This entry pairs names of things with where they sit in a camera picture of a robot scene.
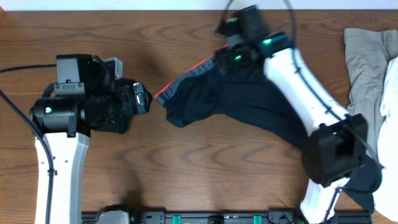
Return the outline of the black leggings with grey waistband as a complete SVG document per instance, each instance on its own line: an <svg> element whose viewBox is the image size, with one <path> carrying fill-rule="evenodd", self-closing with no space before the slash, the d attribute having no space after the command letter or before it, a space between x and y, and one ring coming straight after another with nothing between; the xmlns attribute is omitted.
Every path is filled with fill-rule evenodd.
<svg viewBox="0 0 398 224"><path fill-rule="evenodd" d="M171 80L155 94L166 119L178 128L214 114L272 132L305 151L307 132L299 116L258 63L222 66L212 55Z"/></svg>

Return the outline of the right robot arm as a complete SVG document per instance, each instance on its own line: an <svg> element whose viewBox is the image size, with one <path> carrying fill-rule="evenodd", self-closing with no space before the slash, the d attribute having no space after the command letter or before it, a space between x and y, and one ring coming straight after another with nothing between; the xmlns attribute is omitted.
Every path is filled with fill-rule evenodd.
<svg viewBox="0 0 398 224"><path fill-rule="evenodd" d="M288 12L291 36L271 33L256 6L232 17L223 10L216 31L226 37L227 64L262 60L264 76L299 116L308 136L301 160L309 178L300 211L307 223L326 223L340 192L365 163L368 125L362 115L349 115L310 71L297 48L294 11Z"/></svg>

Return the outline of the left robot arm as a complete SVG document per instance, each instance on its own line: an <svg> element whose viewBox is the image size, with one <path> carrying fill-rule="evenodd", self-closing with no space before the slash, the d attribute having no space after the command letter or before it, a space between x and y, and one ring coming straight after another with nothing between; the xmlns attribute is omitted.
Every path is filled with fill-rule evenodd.
<svg viewBox="0 0 398 224"><path fill-rule="evenodd" d="M57 81L30 109L39 135L36 223L81 223L81 187L91 131L124 134L153 97L142 83L123 78L118 58L56 57Z"/></svg>

